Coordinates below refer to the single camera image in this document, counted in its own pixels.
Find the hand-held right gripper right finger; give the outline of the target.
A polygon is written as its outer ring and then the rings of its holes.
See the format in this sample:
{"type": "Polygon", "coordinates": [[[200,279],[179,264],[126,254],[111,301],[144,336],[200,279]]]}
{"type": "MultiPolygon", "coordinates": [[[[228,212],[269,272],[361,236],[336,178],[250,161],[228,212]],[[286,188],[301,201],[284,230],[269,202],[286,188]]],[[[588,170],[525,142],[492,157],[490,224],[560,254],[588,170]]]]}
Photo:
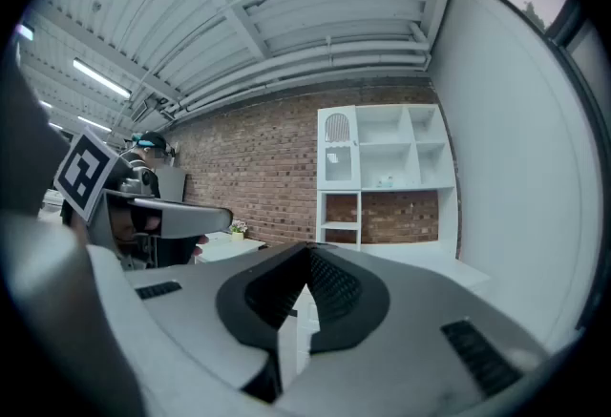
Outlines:
{"type": "Polygon", "coordinates": [[[434,271],[338,247],[312,253],[362,268],[389,303],[361,296],[377,326],[358,345],[312,354],[276,400],[291,416],[454,416],[475,410],[550,357],[509,316],[434,271]]]}

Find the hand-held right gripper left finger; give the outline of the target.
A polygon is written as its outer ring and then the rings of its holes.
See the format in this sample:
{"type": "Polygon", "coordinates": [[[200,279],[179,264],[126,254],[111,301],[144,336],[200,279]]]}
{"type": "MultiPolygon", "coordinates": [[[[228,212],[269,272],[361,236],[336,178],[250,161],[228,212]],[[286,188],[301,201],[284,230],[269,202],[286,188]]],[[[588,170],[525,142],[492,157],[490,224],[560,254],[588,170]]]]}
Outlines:
{"type": "Polygon", "coordinates": [[[125,271],[110,250],[89,246],[106,320],[148,416],[292,416],[243,392],[266,353],[239,343],[216,309],[226,279],[271,259],[279,247],[208,263],[125,271]]]}

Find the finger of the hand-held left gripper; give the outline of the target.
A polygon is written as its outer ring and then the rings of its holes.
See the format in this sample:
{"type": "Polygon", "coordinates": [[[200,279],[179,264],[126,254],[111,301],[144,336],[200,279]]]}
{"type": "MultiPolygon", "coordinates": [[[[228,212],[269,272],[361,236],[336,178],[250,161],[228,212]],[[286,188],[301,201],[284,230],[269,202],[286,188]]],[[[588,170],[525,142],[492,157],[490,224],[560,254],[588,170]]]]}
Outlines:
{"type": "Polygon", "coordinates": [[[162,239],[198,239],[203,235],[228,229],[233,221],[231,210],[190,205],[159,198],[134,198],[133,213],[146,224],[149,218],[159,219],[150,234],[162,239]]]}

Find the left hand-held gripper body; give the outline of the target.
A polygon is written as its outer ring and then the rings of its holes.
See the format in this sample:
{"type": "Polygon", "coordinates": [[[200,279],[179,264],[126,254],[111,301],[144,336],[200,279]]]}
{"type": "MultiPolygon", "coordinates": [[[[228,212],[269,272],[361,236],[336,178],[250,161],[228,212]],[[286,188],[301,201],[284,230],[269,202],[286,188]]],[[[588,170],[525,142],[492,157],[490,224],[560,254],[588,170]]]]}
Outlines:
{"type": "Polygon", "coordinates": [[[159,198],[157,167],[165,162],[165,138],[146,132],[117,154],[87,130],[71,146],[53,181],[62,194],[61,217],[83,244],[113,251],[123,269],[155,265],[151,240],[159,219],[144,224],[133,213],[134,198],[159,198]]]}

